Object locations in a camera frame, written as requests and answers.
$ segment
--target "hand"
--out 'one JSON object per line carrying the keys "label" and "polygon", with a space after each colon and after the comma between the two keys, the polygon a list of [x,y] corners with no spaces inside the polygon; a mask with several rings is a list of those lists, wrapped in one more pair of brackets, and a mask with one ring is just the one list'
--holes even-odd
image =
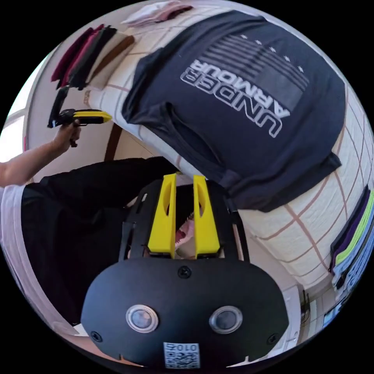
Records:
{"label": "hand", "polygon": [[70,125],[61,125],[58,132],[53,139],[53,144],[57,151],[64,153],[70,148],[70,140],[77,141],[81,134],[81,128],[76,127],[79,125],[79,121],[75,120]]}

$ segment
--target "person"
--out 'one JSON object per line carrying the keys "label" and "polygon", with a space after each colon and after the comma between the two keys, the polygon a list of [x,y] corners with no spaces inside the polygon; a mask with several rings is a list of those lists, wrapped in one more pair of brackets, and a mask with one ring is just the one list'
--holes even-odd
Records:
{"label": "person", "polygon": [[70,140],[77,141],[80,132],[81,128],[74,126],[74,123],[60,126],[51,142],[27,150],[8,162],[0,162],[0,187],[26,184],[41,169],[65,153],[70,148]]}
{"label": "person", "polygon": [[[104,161],[3,190],[0,244],[19,288],[56,332],[76,335],[87,290],[118,262],[127,205],[178,170],[163,157]],[[193,213],[177,187],[176,227]]]}

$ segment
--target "qr code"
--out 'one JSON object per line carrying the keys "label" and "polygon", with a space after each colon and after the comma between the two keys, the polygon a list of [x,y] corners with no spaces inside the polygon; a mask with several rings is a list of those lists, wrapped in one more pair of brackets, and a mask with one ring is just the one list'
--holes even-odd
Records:
{"label": "qr code", "polygon": [[199,369],[199,344],[164,343],[167,369]]}

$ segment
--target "plaid pattern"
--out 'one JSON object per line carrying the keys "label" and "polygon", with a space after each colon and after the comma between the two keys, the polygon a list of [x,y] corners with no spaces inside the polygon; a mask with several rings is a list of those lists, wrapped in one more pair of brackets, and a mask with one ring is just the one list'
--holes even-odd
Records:
{"label": "plaid pattern", "polygon": [[[197,7],[164,23],[127,29],[126,33],[134,35],[136,45],[107,87],[103,91],[91,91],[89,95],[90,107],[111,114],[114,122],[157,148],[190,176],[200,173],[148,129],[125,123],[121,108],[131,89],[139,59],[166,45],[191,24],[228,10]],[[347,85],[346,101],[344,128],[333,148],[343,166],[307,193],[270,213],[240,212],[244,225],[257,242],[306,289],[330,276],[327,270],[330,244],[352,213],[363,187],[369,184],[373,188],[374,184],[373,133],[355,93]]]}

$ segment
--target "white t-shirt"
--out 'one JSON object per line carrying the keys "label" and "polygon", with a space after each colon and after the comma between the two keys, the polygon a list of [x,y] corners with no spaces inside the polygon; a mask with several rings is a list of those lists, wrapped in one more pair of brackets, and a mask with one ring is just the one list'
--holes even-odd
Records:
{"label": "white t-shirt", "polygon": [[18,287],[41,318],[57,333],[81,335],[52,305],[32,270],[21,226],[24,188],[0,187],[0,244],[4,257]]}

